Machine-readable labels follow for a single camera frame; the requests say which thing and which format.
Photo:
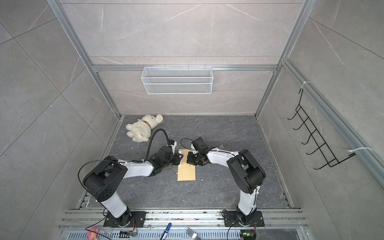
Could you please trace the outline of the yellow envelope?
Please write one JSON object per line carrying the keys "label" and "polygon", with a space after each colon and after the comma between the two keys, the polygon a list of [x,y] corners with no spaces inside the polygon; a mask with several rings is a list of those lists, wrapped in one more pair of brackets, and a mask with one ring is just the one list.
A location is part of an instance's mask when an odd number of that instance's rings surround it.
{"label": "yellow envelope", "polygon": [[181,181],[195,181],[196,180],[196,167],[187,164],[187,155],[190,150],[181,149],[183,153],[182,164],[178,166],[178,182]]}

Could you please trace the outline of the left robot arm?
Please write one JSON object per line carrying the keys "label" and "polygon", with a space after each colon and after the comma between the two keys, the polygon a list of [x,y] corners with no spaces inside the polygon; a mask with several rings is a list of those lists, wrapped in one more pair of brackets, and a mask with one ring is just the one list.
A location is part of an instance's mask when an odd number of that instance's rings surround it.
{"label": "left robot arm", "polygon": [[[150,150],[154,136],[163,132],[166,137],[166,145],[157,153],[150,156]],[[108,211],[107,219],[116,227],[134,225],[134,217],[128,206],[123,202],[117,188],[122,180],[134,177],[153,177],[162,172],[165,167],[177,166],[183,157],[176,152],[177,142],[169,139],[164,129],[158,129],[150,137],[146,156],[141,161],[123,161],[108,156],[100,160],[82,180],[81,186],[90,193]]]}

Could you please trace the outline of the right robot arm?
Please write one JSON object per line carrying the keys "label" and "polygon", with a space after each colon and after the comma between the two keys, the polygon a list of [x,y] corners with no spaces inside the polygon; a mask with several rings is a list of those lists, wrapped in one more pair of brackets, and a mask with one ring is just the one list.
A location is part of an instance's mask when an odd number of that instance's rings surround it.
{"label": "right robot arm", "polygon": [[235,211],[222,210],[226,227],[264,227],[262,212],[257,210],[257,196],[266,173],[246,149],[238,152],[221,150],[207,145],[202,138],[191,141],[187,163],[194,166],[218,164],[229,168],[240,189],[240,200]]}

